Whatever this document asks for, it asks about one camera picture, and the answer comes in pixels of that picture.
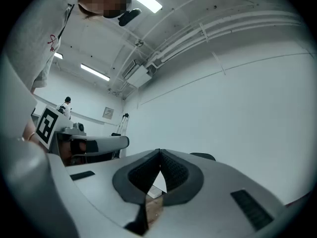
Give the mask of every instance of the black strap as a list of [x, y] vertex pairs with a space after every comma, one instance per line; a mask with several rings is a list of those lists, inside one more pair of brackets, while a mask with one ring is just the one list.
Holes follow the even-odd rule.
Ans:
[[63, 29], [61, 30], [60, 34], [58, 35], [58, 39], [60, 39], [62, 33], [64, 32], [64, 29], [65, 29], [65, 27], [66, 27], [66, 25], [67, 25], [69, 16], [70, 16], [70, 14], [71, 14], [71, 12], [72, 12], [72, 10], [73, 10], [73, 8], [74, 8], [75, 5], [74, 5], [74, 4], [71, 5], [71, 4], [68, 3], [68, 6], [72, 6], [72, 7], [71, 7], [70, 12], [69, 12], [69, 14], [68, 14], [68, 17], [67, 17], [67, 20], [66, 20], [66, 24], [65, 24], [65, 26], [63, 27]]

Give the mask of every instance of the ceiling light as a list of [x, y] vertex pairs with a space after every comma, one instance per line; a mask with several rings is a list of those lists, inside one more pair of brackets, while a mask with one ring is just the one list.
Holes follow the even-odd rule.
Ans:
[[160, 5], [156, 0], [136, 0], [146, 6], [148, 9], [150, 9], [152, 12], [156, 13], [159, 9], [162, 8], [162, 5]]
[[63, 55], [60, 54], [60, 53], [57, 53], [57, 52], [56, 52], [56, 53], [54, 54], [54, 56], [57, 57], [57, 58], [63, 59]]
[[83, 65], [83, 64], [81, 64], [80, 67], [81, 67], [82, 69], [84, 69], [84, 70], [86, 70], [86, 71], [89, 71], [90, 73], [92, 73], [92, 74], [94, 74], [94, 75], [96, 75], [96, 76], [98, 76], [98, 77], [100, 77], [100, 78], [106, 80], [106, 81], [109, 81], [109, 80], [110, 80], [109, 77], [107, 77], [107, 76], [105, 76], [105, 75], [103, 75], [103, 74], [101, 74], [101, 73], [95, 71], [94, 69], [91, 69], [91, 68], [89, 68], [89, 67], [87, 67], [87, 66], [85, 66], [85, 65]]

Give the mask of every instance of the wall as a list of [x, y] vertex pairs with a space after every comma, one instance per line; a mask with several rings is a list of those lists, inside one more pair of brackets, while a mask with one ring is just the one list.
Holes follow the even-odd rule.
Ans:
[[[71, 120], [82, 123], [88, 136], [110, 136], [121, 121], [120, 98], [69, 73], [59, 71], [54, 65], [50, 69], [48, 85], [37, 88], [34, 94], [38, 101], [35, 109], [37, 115], [42, 114], [46, 105], [55, 108], [69, 96]], [[111, 120], [103, 118], [105, 107], [114, 109]]]
[[[127, 99], [126, 154], [209, 153], [285, 204], [300, 198], [312, 189], [317, 167], [315, 53], [303, 28], [269, 27], [177, 56]], [[154, 185], [166, 190], [162, 176]]]

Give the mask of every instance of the white ceiling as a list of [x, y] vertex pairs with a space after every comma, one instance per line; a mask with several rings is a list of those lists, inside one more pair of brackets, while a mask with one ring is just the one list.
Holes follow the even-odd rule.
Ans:
[[[58, 51], [63, 54], [64, 59], [54, 58], [53, 63], [59, 69], [95, 83], [99, 87], [118, 91], [124, 84], [121, 73], [131, 60], [138, 59], [144, 62], [155, 49], [162, 50], [175, 41], [178, 35], [164, 43], [177, 32], [181, 35], [197, 28], [199, 23], [206, 24], [224, 16], [242, 12], [267, 9], [292, 11], [285, 0], [157, 1], [163, 8], [157, 13], [152, 13], [133, 0], [132, 7], [141, 9], [142, 13], [125, 27], [120, 27], [117, 19], [84, 19], [78, 7], [75, 6], [62, 35], [61, 47]], [[137, 38], [144, 39], [145, 44], [138, 48], [123, 66], [135, 47]], [[84, 71], [80, 68], [81, 63], [109, 76], [110, 81], [106, 82]], [[127, 86], [122, 94], [125, 96], [132, 90], [132, 86]]]

